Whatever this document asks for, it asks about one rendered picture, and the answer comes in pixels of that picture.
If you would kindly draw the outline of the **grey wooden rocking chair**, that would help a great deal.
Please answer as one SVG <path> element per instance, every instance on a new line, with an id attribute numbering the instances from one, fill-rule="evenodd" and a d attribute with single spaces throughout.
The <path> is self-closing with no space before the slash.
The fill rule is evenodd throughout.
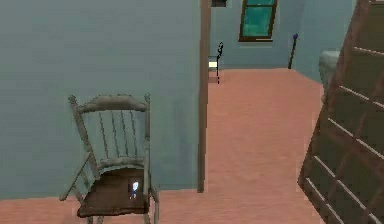
<path id="1" fill-rule="evenodd" d="M 59 199 L 74 195 L 77 216 L 87 224 L 106 217 L 141 215 L 144 224 L 158 224 L 159 191 L 152 184 L 150 95 L 142 101 L 128 94 L 99 95 L 82 104 L 68 97 L 85 154 Z M 132 184 L 139 182 L 135 199 Z"/>

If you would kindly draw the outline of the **black thin floor lamp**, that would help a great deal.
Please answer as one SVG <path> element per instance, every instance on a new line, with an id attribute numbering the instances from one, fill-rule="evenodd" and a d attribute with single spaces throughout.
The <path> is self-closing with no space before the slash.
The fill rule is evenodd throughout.
<path id="1" fill-rule="evenodd" d="M 222 57 L 223 47 L 224 47 L 223 42 L 220 42 L 219 46 L 218 46 L 218 49 L 217 49 L 217 56 L 216 56 L 216 79 L 217 79 L 217 84 L 220 84 L 219 61 L 220 61 L 220 59 Z"/>

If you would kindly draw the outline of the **dark pole with purple knob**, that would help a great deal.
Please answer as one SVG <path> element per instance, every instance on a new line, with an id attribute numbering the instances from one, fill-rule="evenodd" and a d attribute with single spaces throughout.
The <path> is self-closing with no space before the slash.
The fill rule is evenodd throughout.
<path id="1" fill-rule="evenodd" d="M 294 58 L 294 54 L 295 54 L 295 50 L 296 50 L 296 46 L 297 46 L 298 37 L 299 37 L 298 33 L 295 33 L 292 37 L 293 42 L 292 42 L 292 49 L 290 51 L 290 57 L 289 57 L 288 66 L 287 66 L 288 69 L 292 68 L 292 63 L 293 63 L 293 58 Z"/>

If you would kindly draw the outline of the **pale grey rounded seat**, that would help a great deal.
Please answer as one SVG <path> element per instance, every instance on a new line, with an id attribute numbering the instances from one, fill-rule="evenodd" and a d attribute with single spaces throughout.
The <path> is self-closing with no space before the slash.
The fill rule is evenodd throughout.
<path id="1" fill-rule="evenodd" d="M 319 74 L 323 84 L 324 92 L 327 92 L 332 77 L 337 69 L 339 51 L 323 51 L 319 56 Z"/>

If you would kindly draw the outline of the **brown wooden room door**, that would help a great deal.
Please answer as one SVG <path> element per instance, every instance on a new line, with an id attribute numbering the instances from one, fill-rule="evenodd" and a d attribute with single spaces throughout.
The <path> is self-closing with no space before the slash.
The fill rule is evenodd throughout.
<path id="1" fill-rule="evenodd" d="M 298 185 L 325 224 L 384 224 L 384 0 L 357 0 Z"/>

